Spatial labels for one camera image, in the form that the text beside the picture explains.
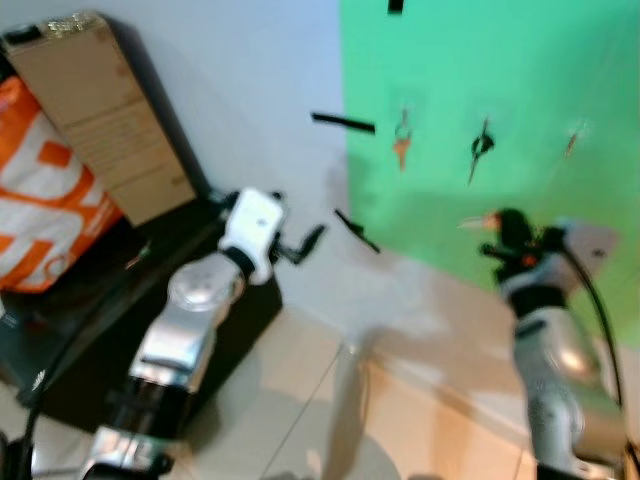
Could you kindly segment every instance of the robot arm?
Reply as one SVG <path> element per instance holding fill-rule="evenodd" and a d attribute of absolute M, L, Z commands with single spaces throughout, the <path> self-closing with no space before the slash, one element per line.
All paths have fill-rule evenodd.
<path fill-rule="evenodd" d="M 247 283 L 271 277 L 274 255 L 300 263 L 324 230 L 317 227 L 301 251 L 281 246 L 285 212 L 278 200 L 243 190 L 219 250 L 173 274 L 167 304 L 145 334 L 116 411 L 96 432 L 79 478 L 149 479 L 171 470 L 178 434 L 213 353 L 216 328 Z"/>
<path fill-rule="evenodd" d="M 593 269 L 612 239 L 602 229 L 569 224 L 534 239 L 513 210 L 500 212 L 498 225 L 499 245 L 485 245 L 482 253 L 502 261 L 496 281 L 517 317 L 514 359 L 527 394 L 538 478 L 620 478 L 623 412 L 603 384 L 588 333 L 567 309 L 578 280 L 560 253 L 570 246 Z"/>

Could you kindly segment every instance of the green backdrop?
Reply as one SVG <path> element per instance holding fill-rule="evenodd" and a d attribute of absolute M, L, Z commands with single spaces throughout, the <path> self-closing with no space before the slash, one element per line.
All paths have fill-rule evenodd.
<path fill-rule="evenodd" d="M 489 234 L 467 217 L 512 206 L 538 224 L 571 216 L 621 243 L 597 277 L 621 342 L 640 346 L 637 0 L 342 0 L 354 219 L 392 250 L 486 289 Z M 402 109 L 412 145 L 392 151 Z M 489 118 L 496 147 L 467 185 L 471 143 Z M 564 152 L 579 132 L 570 156 Z M 595 326 L 583 294 L 574 307 Z"/>

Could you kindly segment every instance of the tiled floor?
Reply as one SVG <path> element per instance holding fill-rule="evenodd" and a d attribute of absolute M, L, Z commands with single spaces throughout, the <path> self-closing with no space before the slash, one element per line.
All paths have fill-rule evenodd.
<path fill-rule="evenodd" d="M 5 387 L 0 409 L 0 428 L 18 435 L 24 413 Z M 528 452 L 292 309 L 258 341 L 187 437 L 170 478 L 535 478 Z M 45 418 L 36 441 L 36 470 L 45 470 L 80 465 L 91 437 Z"/>

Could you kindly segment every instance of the cardboard box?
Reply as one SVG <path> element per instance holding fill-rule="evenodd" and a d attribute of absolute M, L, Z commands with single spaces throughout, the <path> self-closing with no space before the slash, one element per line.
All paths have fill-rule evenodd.
<path fill-rule="evenodd" d="M 131 223 L 193 199 L 107 22 L 88 12 L 37 27 L 42 36 L 9 43 L 5 35 L 6 55 Z"/>

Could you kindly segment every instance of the white wall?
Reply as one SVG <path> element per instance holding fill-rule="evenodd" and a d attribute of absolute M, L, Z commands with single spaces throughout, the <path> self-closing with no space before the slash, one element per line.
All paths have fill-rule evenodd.
<path fill-rule="evenodd" d="M 11 0 L 0 29 L 83 6 L 139 30 L 212 185 L 286 192 L 291 242 L 318 222 L 330 226 L 308 264 L 279 267 L 288 303 L 351 338 L 375 332 L 380 352 L 470 399 L 469 414 L 525 432 L 512 319 L 497 297 L 392 253 L 375 256 L 332 215 L 347 208 L 345 135 L 312 124 L 309 112 L 342 112 L 338 1 Z M 625 363 L 637 372 L 640 359 L 625 352 Z"/>

